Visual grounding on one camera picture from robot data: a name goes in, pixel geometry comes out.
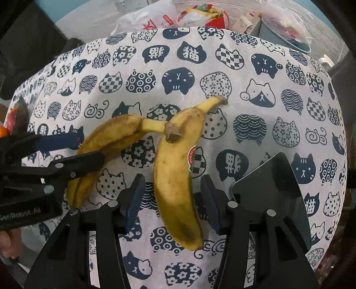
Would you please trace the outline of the person's left hand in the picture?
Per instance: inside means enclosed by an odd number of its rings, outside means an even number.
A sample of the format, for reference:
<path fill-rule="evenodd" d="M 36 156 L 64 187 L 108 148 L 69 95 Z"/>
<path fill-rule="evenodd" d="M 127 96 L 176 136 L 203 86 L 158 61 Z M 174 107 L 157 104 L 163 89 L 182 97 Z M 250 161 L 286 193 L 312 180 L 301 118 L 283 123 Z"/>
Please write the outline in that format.
<path fill-rule="evenodd" d="M 6 258 L 16 259 L 22 255 L 20 228 L 0 232 L 0 249 Z"/>

